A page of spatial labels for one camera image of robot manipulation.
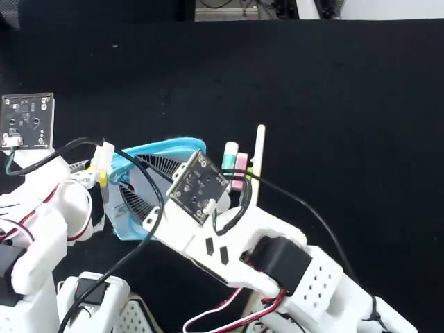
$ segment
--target white wire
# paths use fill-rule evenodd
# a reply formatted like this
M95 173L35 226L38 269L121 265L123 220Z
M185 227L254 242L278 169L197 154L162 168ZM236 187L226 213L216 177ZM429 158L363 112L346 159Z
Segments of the white wire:
M13 229L20 230L20 231L22 232L22 234L23 234L23 235L29 240L29 244L30 244L30 245L34 242L34 239L33 239L32 234L30 234L29 230L26 229L26 228L25 228L24 226L22 226L21 224L19 224L19 223L18 223L18 224L14 224L14 223L11 223L10 221L6 220L6 219L2 219L2 218L0 218L0 223L1 223L1 222L6 222L6 223L8 223L9 225L11 225Z
M201 319L202 317L207 316L208 314L214 314L216 312L219 312L223 309L225 309L228 305L232 303L232 301L240 294L242 288L238 288L224 303L220 304L218 307L214 308L213 310L207 310L191 319L185 322L182 326L182 333L188 333L187 327L190 326L193 322L197 321L198 319Z
M87 215L86 215L85 222L82 224L82 227L80 228L80 230L79 230L76 234L74 234L74 235L72 235L72 236L68 236L68 238L73 238L73 237L77 237L81 232L83 232L83 230L86 229L86 227L87 227L89 221L91 220L91 214L92 214L92 198L91 198L91 194L89 193L89 191L88 191L83 185L81 185L77 180L74 180L74 179L65 179L65 180L62 180L62 181L59 183L58 187L59 187L60 185L62 185L62 184L67 184L67 183L75 184L75 185L77 185L77 186L79 186L79 187L82 188L82 190L85 192L85 195L86 195L86 197L87 197L87 199L88 199L88 206L89 206L89 207L88 207L88 213L87 213Z
M258 312L255 312L254 314L250 314L250 315L248 315L248 316L245 316L245 317L243 317L243 318L238 319L237 321L233 321L232 323L229 323L229 324L227 324L227 325L220 326L220 327L218 327L218 328L216 328L216 329L214 329L214 330L208 331L208 332L206 332L206 333L218 333L219 331L223 331L223 330L225 330L225 329L227 329L227 328L229 328L229 327L232 327L232 326L235 326L235 325L241 324L241 323L243 323L244 321L248 321L248 320L250 320L250 319L254 319L254 318L256 318L256 317L264 316L264 315L267 314L267 310L269 310L269 308L268 308L268 307L265 307L264 309L262 309L262 310L260 310L260 311L258 311Z

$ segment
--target circuit board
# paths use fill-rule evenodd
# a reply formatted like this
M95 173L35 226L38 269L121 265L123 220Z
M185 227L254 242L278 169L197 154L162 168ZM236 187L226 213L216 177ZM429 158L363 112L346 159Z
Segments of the circuit board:
M198 151L174 182L169 197L203 225L208 218L205 208L209 200L214 199L217 203L228 184L221 171L207 156Z
M1 149L52 147L54 96L52 93L1 97Z

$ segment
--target pink connector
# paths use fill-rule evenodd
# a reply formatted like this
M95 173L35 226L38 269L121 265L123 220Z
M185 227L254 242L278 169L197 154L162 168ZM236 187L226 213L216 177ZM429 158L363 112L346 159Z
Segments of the pink connector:
M237 153L236 156L236 169L246 170L248 164L248 154L245 153ZM235 176L243 176L242 173L235 173ZM231 189L235 191L242 191L244 188L244 184L240 180L233 180L231 183Z

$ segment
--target red and white wire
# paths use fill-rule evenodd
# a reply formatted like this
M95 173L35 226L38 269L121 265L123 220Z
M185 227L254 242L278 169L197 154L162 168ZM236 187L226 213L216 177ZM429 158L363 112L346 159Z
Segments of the red and white wire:
M20 232L22 232L22 234L28 239L30 245L35 241L33 234L31 234L31 232L28 230L28 228L26 228L22 224L15 222L13 220L10 220L10 219L4 219L4 218L0 217L0 224L5 223L5 222L8 223L9 225L11 225L13 229L17 229Z
M83 185L81 185L77 180L74 180L74 179L63 180L62 182L59 183L58 187L62 184L69 184L69 183L81 187L87 197L87 200L88 200L88 211L86 214L85 222L83 222L83 224L82 224L82 228L76 234L71 235L71 236L68 235L68 241L75 241L75 240L81 238L83 236L83 234L85 234L85 231L88 229L88 225L89 225L89 222L91 221L91 214L92 214L92 198L91 198L91 194L89 193L89 191Z
M233 295L235 295L235 296L230 297L225 303L223 303L223 307L217 307L216 309L203 312L202 314L199 314L198 316L188 320L183 326L183 329L182 329L183 333L188 333L188 331L186 330L187 326L189 326L189 324L193 323L194 321L198 320L199 318L202 318L202 317L204 317L208 314L212 314L214 312L221 311L222 309L227 307L238 294L239 293L234 293ZM285 294L286 294L286 291L281 290L281 292L279 292L279 295L277 296L277 298L275 299L275 302L272 305L270 305L270 306L266 307L265 309L262 309L258 312L255 312L254 314L250 314L250 315L243 317L237 321L233 321L230 324L221 326L219 328L208 331L206 333L224 333L224 332L228 332L231 330L235 330L238 327L241 327L241 326L247 325L253 321L256 321L256 320L260 319L261 317L266 316L267 314L270 314L271 312L275 311L279 307L282 300L284 299Z
M85 195L88 199L88 212L87 212L87 216L85 219L85 222L82 224L82 228L80 229L79 232L77 232L76 234L72 235L72 236L68 236L68 241L75 241L77 239L79 239L80 237L83 236L83 234L85 233L86 229L88 228L89 225L89 221L91 220L91 214L92 214L92 198L91 198L91 194L89 193L89 191L84 188L84 186L82 186L78 181L74 180L74 179L66 179L66 180L62 180L61 182L59 182L57 184L57 186L52 190L52 192L46 197L46 199L44 199L32 212L30 212L28 215L26 215L24 218L22 218L19 222L20 225L24 225L25 222L27 222L27 220L29 220L32 216L34 216L34 214L37 211L37 208L43 204L43 203L48 203L56 194L58 188L60 185L62 184L67 184L67 183L71 183L71 184L75 184L78 185L80 187L82 187L82 190L85 191ZM14 228L13 230L11 230L12 232L9 232L8 234L2 236L2 238L0 238L0 241L5 239L5 238L12 238L16 235L17 233L17 229L18 228Z
M195 321L201 319L202 317L205 317L205 316L207 316L207 315L209 315L209 314L214 314L214 313L216 313L216 312L219 312L219 311L225 309L225 308L226 308L228 305L230 305L230 304L232 303L232 301L233 301L233 300L234 300L234 299L235 299L235 298L241 293L241 291L242 291L242 288L238 288L238 289L236 289L236 291L234 291L234 293L233 293L233 294L232 294L227 300L225 300L224 302L222 302L220 305L218 305L218 306L215 307L214 309L212 309L212 310L207 310L207 311L205 311L205 312L203 312L203 313L201 313L201 314L199 314L199 315L197 315L197 316L195 316L195 317L189 319L188 321L186 321L185 324L183 324L182 332L183 332L183 333L188 333L188 331L187 331L188 326L190 326L190 325L191 325L192 323L194 323Z

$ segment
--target black table surface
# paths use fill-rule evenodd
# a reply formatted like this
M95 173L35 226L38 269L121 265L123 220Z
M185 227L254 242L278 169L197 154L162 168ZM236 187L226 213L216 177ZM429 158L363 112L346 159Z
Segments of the black table surface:
M421 332L442 332L443 31L444 21L430 20L5 33L0 94L54 92L55 147L83 135L119 147L191 135L219 163L228 140L252 153L256 125L266 124L263 176L318 209L363 287ZM0 175L4 191L18 182ZM294 202L262 187L259 205L337 258ZM104 272L134 245L108 227L70 248L55 278ZM230 293L156 242L119 275L166 332Z

